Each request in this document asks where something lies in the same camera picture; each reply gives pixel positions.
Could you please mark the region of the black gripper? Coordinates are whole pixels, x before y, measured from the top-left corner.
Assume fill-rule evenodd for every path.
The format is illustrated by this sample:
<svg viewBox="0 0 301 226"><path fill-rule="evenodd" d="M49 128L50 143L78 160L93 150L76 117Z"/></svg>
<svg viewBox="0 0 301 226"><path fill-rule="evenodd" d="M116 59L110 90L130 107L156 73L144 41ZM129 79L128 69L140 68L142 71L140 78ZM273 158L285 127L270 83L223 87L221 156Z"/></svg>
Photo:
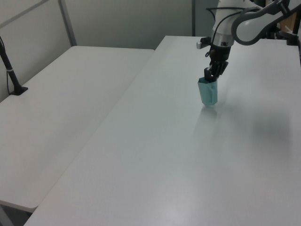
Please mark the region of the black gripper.
<svg viewBox="0 0 301 226"><path fill-rule="evenodd" d="M230 55L230 50L231 47L220 47L216 45L210 47L210 66L204 69L204 78L206 82L215 82L220 75L223 74L229 64L227 60Z"/></svg>

